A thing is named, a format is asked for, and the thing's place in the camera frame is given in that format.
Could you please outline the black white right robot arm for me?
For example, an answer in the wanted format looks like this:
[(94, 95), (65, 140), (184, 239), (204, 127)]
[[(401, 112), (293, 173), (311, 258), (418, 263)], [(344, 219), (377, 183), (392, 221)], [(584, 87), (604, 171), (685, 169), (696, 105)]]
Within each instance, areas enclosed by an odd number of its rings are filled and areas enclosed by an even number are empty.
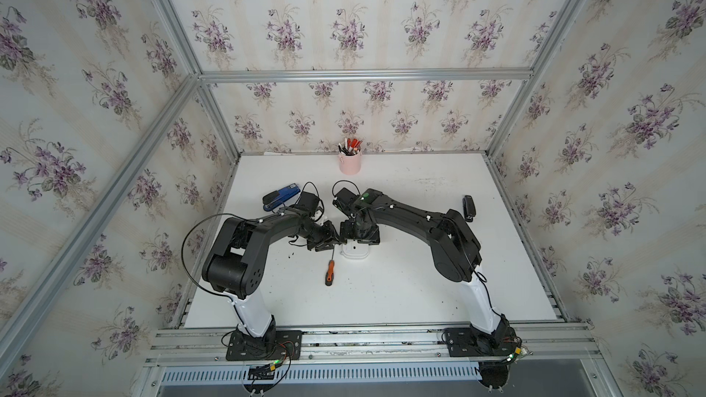
[(333, 205), (346, 216), (340, 228), (346, 242), (378, 246), (383, 225), (427, 244), (437, 272), (461, 285), (461, 295), (470, 312), (472, 338), (478, 347), (499, 348), (515, 339), (509, 320), (493, 306), (487, 278), (481, 270), (481, 244), (459, 211), (421, 210), (377, 189), (361, 194), (340, 189)]

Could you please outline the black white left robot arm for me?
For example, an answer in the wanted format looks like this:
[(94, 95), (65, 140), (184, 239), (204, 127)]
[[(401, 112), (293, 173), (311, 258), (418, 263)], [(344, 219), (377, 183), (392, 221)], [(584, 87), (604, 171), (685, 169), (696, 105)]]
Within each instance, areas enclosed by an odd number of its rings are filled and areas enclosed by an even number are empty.
[(310, 251), (332, 250), (343, 241), (332, 222), (319, 224), (307, 209), (287, 208), (258, 219), (228, 214), (202, 266), (202, 279), (233, 306), (240, 331), (255, 339), (272, 337), (274, 316), (258, 288), (263, 281), (270, 246), (286, 237), (306, 240)]

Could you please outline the orange handled screwdriver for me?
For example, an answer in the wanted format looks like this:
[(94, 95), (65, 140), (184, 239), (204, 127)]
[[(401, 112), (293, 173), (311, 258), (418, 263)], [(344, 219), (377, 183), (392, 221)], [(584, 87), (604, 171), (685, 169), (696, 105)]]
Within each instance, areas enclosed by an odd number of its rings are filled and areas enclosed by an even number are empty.
[(331, 287), (333, 285), (335, 278), (335, 253), (336, 251), (333, 250), (328, 261), (327, 272), (325, 272), (325, 286), (327, 287)]

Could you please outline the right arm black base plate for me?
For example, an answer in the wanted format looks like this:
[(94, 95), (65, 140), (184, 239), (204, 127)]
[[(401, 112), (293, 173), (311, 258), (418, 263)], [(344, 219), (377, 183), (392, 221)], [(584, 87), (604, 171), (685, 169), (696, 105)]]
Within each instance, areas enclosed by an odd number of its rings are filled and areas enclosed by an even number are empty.
[(453, 358), (502, 357), (511, 362), (522, 353), (522, 340), (515, 329), (505, 322), (490, 334), (470, 325), (446, 328), (441, 341)]

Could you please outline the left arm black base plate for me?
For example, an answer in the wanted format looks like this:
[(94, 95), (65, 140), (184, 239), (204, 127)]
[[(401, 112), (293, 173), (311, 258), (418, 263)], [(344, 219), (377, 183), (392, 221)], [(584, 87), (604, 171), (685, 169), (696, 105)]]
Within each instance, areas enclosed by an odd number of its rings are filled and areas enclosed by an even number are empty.
[(264, 337), (233, 331), (226, 345), (227, 361), (298, 360), (302, 350), (302, 331), (276, 330)]

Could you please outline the white square alarm clock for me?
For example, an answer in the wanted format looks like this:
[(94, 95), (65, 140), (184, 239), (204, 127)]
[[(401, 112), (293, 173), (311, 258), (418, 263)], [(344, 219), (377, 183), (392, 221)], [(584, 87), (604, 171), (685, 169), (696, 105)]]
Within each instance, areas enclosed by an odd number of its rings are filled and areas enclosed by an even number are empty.
[(362, 260), (371, 253), (371, 248), (368, 244), (353, 241), (342, 244), (340, 247), (340, 255), (349, 260)]

